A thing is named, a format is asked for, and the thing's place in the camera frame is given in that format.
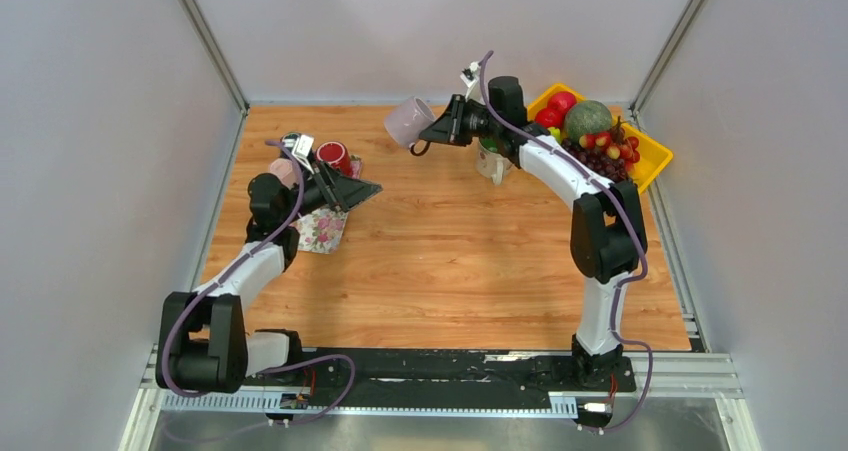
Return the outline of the mauve mug black handle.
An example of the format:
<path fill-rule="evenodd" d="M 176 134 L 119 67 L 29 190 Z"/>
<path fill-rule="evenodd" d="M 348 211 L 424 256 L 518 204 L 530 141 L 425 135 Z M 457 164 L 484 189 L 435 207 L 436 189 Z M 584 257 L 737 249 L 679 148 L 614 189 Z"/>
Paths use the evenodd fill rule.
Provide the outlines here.
<path fill-rule="evenodd" d="M 396 106 L 385 117 L 383 125 L 389 136 L 413 156 L 423 156 L 430 143 L 425 142 L 420 151 L 415 150 L 420 133 L 436 121 L 430 106 L 421 98 L 412 96 Z"/>

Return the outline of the cream floral mug green inside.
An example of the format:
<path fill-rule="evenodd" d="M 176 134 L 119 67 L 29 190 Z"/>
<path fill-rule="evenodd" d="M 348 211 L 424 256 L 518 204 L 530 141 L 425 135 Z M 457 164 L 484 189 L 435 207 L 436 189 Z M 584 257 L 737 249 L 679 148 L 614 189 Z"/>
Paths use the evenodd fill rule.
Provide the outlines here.
<path fill-rule="evenodd" d="M 491 138 L 479 138 L 475 169 L 483 176 L 500 186 L 513 170 L 513 163 L 498 152 L 495 141 Z"/>

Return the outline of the pink faceted mug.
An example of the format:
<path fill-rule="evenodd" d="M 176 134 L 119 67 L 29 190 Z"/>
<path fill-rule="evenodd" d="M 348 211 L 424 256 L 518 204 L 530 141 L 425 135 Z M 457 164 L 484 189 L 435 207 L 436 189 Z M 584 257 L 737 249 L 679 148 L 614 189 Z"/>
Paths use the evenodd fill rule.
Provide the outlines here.
<path fill-rule="evenodd" d="M 298 183 L 294 163 L 287 158 L 277 158 L 268 166 L 268 172 L 274 175 L 282 185 L 292 188 Z"/>

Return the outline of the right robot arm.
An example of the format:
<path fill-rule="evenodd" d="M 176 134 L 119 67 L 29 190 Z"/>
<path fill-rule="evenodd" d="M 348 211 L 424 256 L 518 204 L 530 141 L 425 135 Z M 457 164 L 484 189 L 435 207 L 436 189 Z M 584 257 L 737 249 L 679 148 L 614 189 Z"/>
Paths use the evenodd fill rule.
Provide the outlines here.
<path fill-rule="evenodd" d="M 477 138 L 493 140 L 501 156 L 544 183 L 570 209 L 571 257 L 585 278 L 583 310 L 571 357 L 556 371 L 583 388 L 609 385 L 624 368 L 625 340 L 618 331 L 623 300 L 629 284 L 645 275 L 647 240 L 635 184 L 600 176 L 530 121 L 513 76 L 489 80 L 479 99 L 453 95 L 412 141 L 468 146 Z"/>

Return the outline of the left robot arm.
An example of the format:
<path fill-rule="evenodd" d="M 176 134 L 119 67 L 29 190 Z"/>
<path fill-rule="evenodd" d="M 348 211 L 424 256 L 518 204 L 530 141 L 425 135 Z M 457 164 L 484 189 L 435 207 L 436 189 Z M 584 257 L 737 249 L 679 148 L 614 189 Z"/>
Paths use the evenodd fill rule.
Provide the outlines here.
<path fill-rule="evenodd" d="M 382 191 L 316 162 L 296 167 L 285 185 L 262 173 L 247 186 L 251 216 L 236 258 L 192 291 L 173 292 L 163 302 L 155 379 L 185 396 L 234 393 L 245 379 L 268 371 L 280 384 L 297 383 L 306 370 L 296 332 L 247 332 L 245 312 L 259 293 L 281 276 L 297 255 L 295 222 L 320 209 L 349 212 Z"/>

